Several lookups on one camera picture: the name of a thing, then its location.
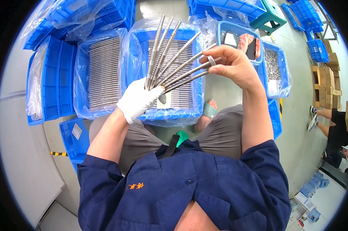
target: hand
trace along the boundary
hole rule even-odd
[[[206,55],[211,55],[214,59],[221,57],[220,64],[210,67],[210,74],[228,77],[241,89],[249,90],[254,87],[262,87],[255,68],[241,50],[228,45],[220,45],[204,51],[204,55],[199,60],[202,64],[208,61]]]
[[[165,90],[162,86],[152,90],[144,90],[145,82],[146,78],[132,82],[117,102],[117,107],[123,112],[129,124],[132,124],[136,118],[149,110]]]

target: metal ring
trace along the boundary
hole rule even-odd
[[[215,66],[216,65],[216,62],[215,62],[214,58],[211,55],[209,55],[207,57],[207,59],[209,60],[211,66]]]

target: jacket sleeve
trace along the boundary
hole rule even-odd
[[[78,221],[82,230],[106,230],[125,187],[118,164],[86,155],[77,165],[80,185]]]
[[[279,162],[279,150],[273,140],[246,150],[240,160],[261,179],[274,206],[273,224],[284,230],[291,214],[288,180]]]

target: white shirt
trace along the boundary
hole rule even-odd
[[[338,167],[338,169],[344,173],[347,168],[348,168],[348,159],[342,158],[340,166]]]

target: forearm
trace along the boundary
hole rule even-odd
[[[119,163],[122,143],[128,128],[129,124],[124,114],[116,108],[90,144],[87,155]]]
[[[265,90],[257,81],[252,88],[243,90],[242,153],[273,138]]]

